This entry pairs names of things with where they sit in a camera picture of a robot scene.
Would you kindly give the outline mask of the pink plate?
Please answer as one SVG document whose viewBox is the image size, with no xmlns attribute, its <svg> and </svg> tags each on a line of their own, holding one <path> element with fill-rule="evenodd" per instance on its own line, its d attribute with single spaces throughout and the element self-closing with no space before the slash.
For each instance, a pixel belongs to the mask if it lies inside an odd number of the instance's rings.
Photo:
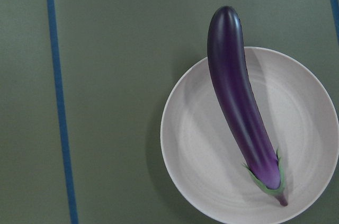
<svg viewBox="0 0 339 224">
<path fill-rule="evenodd" d="M 253 93 L 285 173 L 283 207 L 245 167 L 202 59 L 176 83 L 162 115 L 168 173 L 199 211 L 222 223 L 283 223 L 308 209 L 328 186 L 338 160 L 338 118 L 320 81 L 280 52 L 245 48 Z"/>
</svg>

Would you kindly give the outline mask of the purple eggplant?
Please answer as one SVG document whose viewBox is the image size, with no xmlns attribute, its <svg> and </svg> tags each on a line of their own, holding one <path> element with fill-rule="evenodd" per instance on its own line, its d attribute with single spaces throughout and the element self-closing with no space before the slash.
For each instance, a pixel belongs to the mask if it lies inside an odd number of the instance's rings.
<svg viewBox="0 0 339 224">
<path fill-rule="evenodd" d="M 286 207 L 281 157 L 264 126 L 246 66 L 243 32 L 236 11 L 223 6 L 214 13 L 208 31 L 210 77 L 220 108 L 245 159 L 254 183 Z"/>
</svg>

